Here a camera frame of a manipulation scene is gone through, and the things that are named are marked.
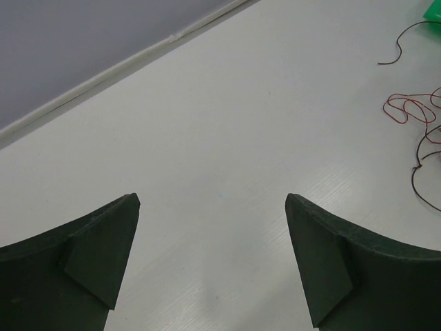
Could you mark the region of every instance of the table surface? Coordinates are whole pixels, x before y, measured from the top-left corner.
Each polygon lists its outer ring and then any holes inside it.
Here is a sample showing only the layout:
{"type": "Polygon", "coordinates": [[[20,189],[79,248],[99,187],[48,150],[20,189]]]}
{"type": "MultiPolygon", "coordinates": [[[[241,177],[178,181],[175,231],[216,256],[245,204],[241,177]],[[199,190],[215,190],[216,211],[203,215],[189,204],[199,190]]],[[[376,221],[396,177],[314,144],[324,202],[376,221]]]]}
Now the table surface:
{"type": "MultiPolygon", "coordinates": [[[[423,127],[381,110],[441,85],[441,36],[416,28],[376,65],[430,3],[259,1],[2,149],[0,244],[136,192],[106,331],[312,330],[288,193],[441,250],[440,215],[410,186],[423,127]]],[[[418,184],[441,203],[439,167],[418,184]]]]}

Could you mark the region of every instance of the green plastic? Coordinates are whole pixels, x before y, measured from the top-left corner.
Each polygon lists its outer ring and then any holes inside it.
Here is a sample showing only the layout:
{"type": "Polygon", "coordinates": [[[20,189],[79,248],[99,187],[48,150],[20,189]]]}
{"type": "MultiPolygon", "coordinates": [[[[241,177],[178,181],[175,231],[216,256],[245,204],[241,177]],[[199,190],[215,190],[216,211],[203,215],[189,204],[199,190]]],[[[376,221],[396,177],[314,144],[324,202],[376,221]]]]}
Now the green plastic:
{"type": "Polygon", "coordinates": [[[435,0],[424,14],[427,21],[441,22],[441,0],[435,0]]]}

